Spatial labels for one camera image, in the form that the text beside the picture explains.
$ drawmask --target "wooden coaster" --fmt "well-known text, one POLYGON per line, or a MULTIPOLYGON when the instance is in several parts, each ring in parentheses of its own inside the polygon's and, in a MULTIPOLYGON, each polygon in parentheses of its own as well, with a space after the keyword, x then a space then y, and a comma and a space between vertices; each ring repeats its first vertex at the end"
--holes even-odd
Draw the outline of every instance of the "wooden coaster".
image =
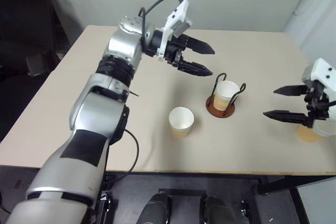
POLYGON ((235 112, 235 105, 232 104, 230 108, 226 111, 226 114, 223 115, 224 111, 218 110, 214 107, 214 98, 215 98, 215 95, 213 95, 212 97, 208 97, 208 99, 206 99, 206 102, 205 102, 205 107, 211 115, 217 118, 228 118, 235 112))

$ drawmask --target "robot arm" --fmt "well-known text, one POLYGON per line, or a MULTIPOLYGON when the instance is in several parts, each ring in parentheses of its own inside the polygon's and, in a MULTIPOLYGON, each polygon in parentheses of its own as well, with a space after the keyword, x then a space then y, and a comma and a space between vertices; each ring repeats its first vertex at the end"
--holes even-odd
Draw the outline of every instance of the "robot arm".
POLYGON ((177 23, 170 15, 163 32, 147 25, 143 36, 143 19, 139 16, 126 16, 120 21, 96 73, 71 109, 69 139, 45 162, 8 224, 95 222, 109 146, 122 138, 129 115, 125 105, 128 87, 142 53, 158 53, 178 70, 193 75, 212 74, 202 65, 183 60, 186 47, 202 54, 214 53, 207 43, 182 34, 191 24, 185 16, 187 3, 185 0, 177 8, 182 13, 177 23))
POLYGON ((313 128, 315 120, 336 121, 336 71, 322 58, 308 66, 303 75, 304 85, 285 86, 274 91, 287 96, 305 95, 308 116, 284 110, 265 112, 264 115, 282 122, 299 123, 313 128))

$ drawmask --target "black foot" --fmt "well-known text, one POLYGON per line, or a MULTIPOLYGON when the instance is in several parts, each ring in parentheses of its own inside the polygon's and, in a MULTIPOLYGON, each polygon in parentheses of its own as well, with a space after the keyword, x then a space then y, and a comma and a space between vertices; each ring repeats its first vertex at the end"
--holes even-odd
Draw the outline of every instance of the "black foot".
POLYGON ((171 207, 171 198, 167 194, 155 194, 143 208, 136 224, 168 224, 171 207))
POLYGON ((236 224, 235 217, 218 198, 203 196, 200 203, 200 223, 236 224))

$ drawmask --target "paper cup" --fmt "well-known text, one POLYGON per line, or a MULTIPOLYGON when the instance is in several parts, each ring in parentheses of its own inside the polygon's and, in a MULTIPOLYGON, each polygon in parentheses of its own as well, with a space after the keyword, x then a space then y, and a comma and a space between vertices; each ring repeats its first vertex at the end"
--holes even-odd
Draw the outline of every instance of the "paper cup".
POLYGON ((214 107, 217 110, 224 111, 229 105, 231 98, 238 91, 240 91, 240 88, 232 81, 219 82, 216 87, 214 107))
POLYGON ((187 108, 177 107, 169 113, 170 129, 173 136, 185 137, 194 123, 194 114, 187 108))
POLYGON ((300 125, 296 130, 296 135, 304 142, 317 142, 326 137, 336 135, 336 124, 331 121, 315 120, 312 129, 300 125))

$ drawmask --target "black wire cup holder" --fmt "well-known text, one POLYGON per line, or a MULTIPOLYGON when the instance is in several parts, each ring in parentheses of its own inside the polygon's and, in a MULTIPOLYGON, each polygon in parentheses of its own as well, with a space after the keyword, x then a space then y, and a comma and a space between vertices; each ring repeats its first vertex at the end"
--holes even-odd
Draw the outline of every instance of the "black wire cup holder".
POLYGON ((211 95, 206 100, 205 106, 206 106, 206 109, 208 110, 208 112, 211 115, 216 116, 218 118, 228 118, 229 116, 231 116, 235 112, 235 101, 236 101, 238 95, 243 93, 243 91, 246 89, 246 83, 243 83, 240 86, 240 90, 232 96, 229 104, 227 105, 227 107, 224 111, 218 110, 214 107, 214 98, 215 98, 214 93, 215 93, 215 90, 216 90, 216 87, 217 87, 217 84, 218 84, 218 80, 221 76, 224 76, 223 81, 225 81, 227 74, 226 73, 221 73, 217 76, 214 88, 212 89, 211 95))

